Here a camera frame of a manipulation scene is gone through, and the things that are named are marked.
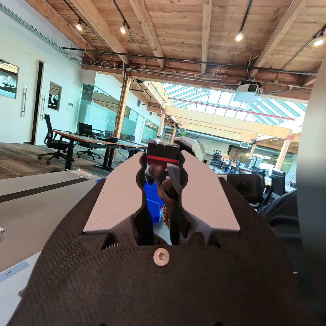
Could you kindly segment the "large blue plastic bin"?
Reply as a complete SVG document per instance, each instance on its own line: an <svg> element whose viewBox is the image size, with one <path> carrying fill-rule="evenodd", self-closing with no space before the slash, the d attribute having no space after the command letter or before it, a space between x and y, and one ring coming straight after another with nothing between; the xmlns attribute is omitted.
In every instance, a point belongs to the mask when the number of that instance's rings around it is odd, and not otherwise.
<svg viewBox="0 0 326 326"><path fill-rule="evenodd" d="M110 174L105 179L84 232L113 230L117 226L128 224L144 208L145 202L154 225L160 221L160 207L163 207L158 195L152 191L146 192L135 178L121 183L120 177Z"/></svg>

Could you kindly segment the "logo wall window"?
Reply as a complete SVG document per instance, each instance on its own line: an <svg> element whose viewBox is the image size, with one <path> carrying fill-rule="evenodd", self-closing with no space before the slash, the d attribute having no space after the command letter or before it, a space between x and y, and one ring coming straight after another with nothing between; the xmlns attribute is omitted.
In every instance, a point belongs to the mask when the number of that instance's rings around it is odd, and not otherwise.
<svg viewBox="0 0 326 326"><path fill-rule="evenodd" d="M0 95L16 99L19 68L0 60Z"/></svg>
<svg viewBox="0 0 326 326"><path fill-rule="evenodd" d="M47 108L59 111L62 87L50 81Z"/></svg>

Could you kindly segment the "wooden support column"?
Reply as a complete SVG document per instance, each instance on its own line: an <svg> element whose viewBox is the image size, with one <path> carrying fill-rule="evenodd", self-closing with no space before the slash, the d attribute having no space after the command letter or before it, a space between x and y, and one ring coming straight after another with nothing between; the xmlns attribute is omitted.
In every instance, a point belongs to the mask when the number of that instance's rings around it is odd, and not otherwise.
<svg viewBox="0 0 326 326"><path fill-rule="evenodd" d="M131 84L131 72L127 71L123 76L120 100L119 100L117 115L115 118L114 131L113 131L114 138L120 138L122 124L123 124L123 117L124 117L124 112L126 107L126 100L127 100L130 84Z"/></svg>

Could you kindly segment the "black office chair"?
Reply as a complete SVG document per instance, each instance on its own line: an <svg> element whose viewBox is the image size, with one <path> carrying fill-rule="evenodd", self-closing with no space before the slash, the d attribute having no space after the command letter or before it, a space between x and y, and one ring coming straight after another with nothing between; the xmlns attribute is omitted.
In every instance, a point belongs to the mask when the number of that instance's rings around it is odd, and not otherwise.
<svg viewBox="0 0 326 326"><path fill-rule="evenodd" d="M50 158L47 159L46 164L49 165L50 161L55 158L59 159L60 157L64 160L67 159L66 153L69 146L69 143L63 140L63 136L60 136L59 139L55 139L55 137L58 135L58 133L53 133L52 131L52 125L50 121L49 114L44 114L44 119L47 124L47 135L44 139L44 144L51 149L55 149L54 153L44 153L40 154L38 156L38 160L41 160L43 156L50 156Z"/></svg>
<svg viewBox="0 0 326 326"><path fill-rule="evenodd" d="M78 132L76 133L76 135L85 136L85 137L89 137L89 138L94 139L92 125L84 124L84 123L79 122L78 123ZM77 144L79 146L87 148L87 150L77 152L77 157L78 158L80 158L81 155L83 155L83 154L87 154L88 156L92 157L92 160L95 160L94 155L99 157L99 159L101 159L100 155L92 152L93 147L91 147L91 145L94 145L93 143L78 141Z"/></svg>

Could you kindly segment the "white ceiling projector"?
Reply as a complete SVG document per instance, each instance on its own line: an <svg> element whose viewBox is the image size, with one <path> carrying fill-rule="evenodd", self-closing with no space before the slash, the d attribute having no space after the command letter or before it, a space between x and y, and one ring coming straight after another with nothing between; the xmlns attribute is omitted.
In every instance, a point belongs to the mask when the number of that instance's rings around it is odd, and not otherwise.
<svg viewBox="0 0 326 326"><path fill-rule="evenodd" d="M253 104L263 94L263 87L261 83L254 80L245 80L238 86L233 100L243 102L246 104Z"/></svg>

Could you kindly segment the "row of black office chairs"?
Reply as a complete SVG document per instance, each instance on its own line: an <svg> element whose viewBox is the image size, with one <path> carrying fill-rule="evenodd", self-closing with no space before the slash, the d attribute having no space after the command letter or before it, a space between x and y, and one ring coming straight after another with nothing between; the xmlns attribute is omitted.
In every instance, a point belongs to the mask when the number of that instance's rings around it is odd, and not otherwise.
<svg viewBox="0 0 326 326"><path fill-rule="evenodd" d="M225 180L226 174L255 174L261 177L264 186L263 202L261 205L251 205L256 210L265 207L267 204L287 193L286 173L283 171L272 169L270 177L266 177L267 170L255 166L251 169L242 168L240 167L239 161L235 161L233 164L231 160L222 160L220 151L216 150L214 151L213 158L210 161L210 166L213 166L214 172L215 168L220 168L219 172L217 172L217 176L224 178Z"/></svg>

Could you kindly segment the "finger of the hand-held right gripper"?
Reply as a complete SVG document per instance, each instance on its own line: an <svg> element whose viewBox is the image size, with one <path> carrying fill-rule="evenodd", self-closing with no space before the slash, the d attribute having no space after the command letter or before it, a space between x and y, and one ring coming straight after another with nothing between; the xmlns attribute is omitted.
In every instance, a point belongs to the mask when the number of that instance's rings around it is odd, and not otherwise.
<svg viewBox="0 0 326 326"><path fill-rule="evenodd" d="M174 138L174 145L178 145L180 151L186 151L202 162L206 161L205 148L197 140L187 136L180 136Z"/></svg>
<svg viewBox="0 0 326 326"><path fill-rule="evenodd" d="M180 168L178 165L168 163L167 172L169 180L172 183L173 188L177 193L180 193L182 190L182 185L180 183Z"/></svg>

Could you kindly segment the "black toy brick block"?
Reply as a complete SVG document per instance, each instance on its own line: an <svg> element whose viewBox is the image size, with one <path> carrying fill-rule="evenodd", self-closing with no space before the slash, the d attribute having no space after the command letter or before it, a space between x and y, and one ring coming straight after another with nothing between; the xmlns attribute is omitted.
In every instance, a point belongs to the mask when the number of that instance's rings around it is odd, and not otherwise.
<svg viewBox="0 0 326 326"><path fill-rule="evenodd" d="M179 162L179 145L163 144L154 139L149 141L146 162L148 165L166 166L167 164L177 165Z"/></svg>

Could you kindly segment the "clear plastic bag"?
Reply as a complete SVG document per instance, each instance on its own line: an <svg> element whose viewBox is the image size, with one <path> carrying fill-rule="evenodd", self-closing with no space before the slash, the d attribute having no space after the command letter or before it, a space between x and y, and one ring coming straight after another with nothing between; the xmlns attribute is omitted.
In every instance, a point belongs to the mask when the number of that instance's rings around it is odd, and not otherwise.
<svg viewBox="0 0 326 326"><path fill-rule="evenodd" d="M89 180L99 180L99 179L103 178L101 176L87 172L84 169L73 169L73 170L67 170L66 172L74 173L75 175L77 175L79 177L86 178Z"/></svg>

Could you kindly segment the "brown office table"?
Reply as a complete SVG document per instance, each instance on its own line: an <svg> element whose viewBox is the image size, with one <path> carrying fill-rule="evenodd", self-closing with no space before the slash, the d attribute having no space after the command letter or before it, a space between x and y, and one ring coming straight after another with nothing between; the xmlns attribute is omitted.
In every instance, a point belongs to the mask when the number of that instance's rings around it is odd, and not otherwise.
<svg viewBox="0 0 326 326"><path fill-rule="evenodd" d="M115 149L126 149L131 150L132 154L129 155L131 157L135 151L144 149L146 150L148 145L142 144L142 143L136 143L131 141L125 141L122 139L116 138L115 142L110 141L110 139L102 139L97 138L94 139L92 137L88 136L82 136L78 135L76 133L72 132L64 132L59 130L53 130L54 133L59 134L63 136L63 138L69 140L69 145L67 149L67 158L65 163L65 170L71 170L72 165L72 159L73 159L73 148L74 148L74 142L83 142L87 143L89 145L89 148L104 148L106 149L104 161L102 165L97 165L97 167L100 167L107 171L112 171L114 168L112 167L112 160L113 160L113 154Z"/></svg>

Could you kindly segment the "step-page instruction booklet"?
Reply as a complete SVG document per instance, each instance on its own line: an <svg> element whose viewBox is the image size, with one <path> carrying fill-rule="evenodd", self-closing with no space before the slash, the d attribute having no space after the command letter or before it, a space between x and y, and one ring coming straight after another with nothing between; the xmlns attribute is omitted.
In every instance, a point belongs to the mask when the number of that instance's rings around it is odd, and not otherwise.
<svg viewBox="0 0 326 326"><path fill-rule="evenodd" d="M5 326L22 298L31 272L41 252L15 264L0 274L0 325Z"/></svg>

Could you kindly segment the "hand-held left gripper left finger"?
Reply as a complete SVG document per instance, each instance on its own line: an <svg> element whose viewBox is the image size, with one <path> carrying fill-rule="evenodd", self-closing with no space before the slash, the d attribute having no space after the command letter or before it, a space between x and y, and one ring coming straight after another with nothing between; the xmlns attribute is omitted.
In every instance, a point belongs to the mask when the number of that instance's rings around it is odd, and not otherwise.
<svg viewBox="0 0 326 326"><path fill-rule="evenodd" d="M129 234L136 244L154 244L153 223L145 191L146 154L138 152L106 178L84 226L84 233L108 233L122 242Z"/></svg>

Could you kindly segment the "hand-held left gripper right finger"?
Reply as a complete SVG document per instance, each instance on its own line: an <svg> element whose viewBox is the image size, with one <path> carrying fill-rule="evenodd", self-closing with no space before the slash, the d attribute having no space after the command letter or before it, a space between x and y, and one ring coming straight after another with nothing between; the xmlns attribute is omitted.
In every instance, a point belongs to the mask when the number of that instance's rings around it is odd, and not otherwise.
<svg viewBox="0 0 326 326"><path fill-rule="evenodd" d="M240 226L222 184L207 165L186 151L179 154L178 204L170 219L172 245L186 244L200 232L207 244L216 232L239 233Z"/></svg>

